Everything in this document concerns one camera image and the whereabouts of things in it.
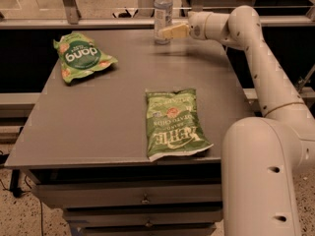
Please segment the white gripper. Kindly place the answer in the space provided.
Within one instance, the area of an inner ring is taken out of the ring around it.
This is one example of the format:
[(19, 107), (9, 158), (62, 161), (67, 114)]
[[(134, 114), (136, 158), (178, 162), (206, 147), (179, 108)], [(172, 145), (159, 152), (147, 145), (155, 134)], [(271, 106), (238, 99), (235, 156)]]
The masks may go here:
[(195, 39), (210, 39), (212, 12), (189, 12), (188, 25), (179, 23), (160, 29), (157, 35), (165, 39), (184, 38), (189, 34)]

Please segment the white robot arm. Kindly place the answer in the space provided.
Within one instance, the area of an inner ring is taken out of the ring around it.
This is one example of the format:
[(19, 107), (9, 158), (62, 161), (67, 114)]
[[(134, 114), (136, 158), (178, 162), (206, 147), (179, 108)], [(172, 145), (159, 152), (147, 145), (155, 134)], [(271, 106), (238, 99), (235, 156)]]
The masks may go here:
[(315, 119), (266, 43), (256, 10), (191, 12), (186, 24), (157, 34), (245, 53), (262, 115), (235, 122), (222, 142), (224, 235), (302, 236), (293, 173), (315, 163)]

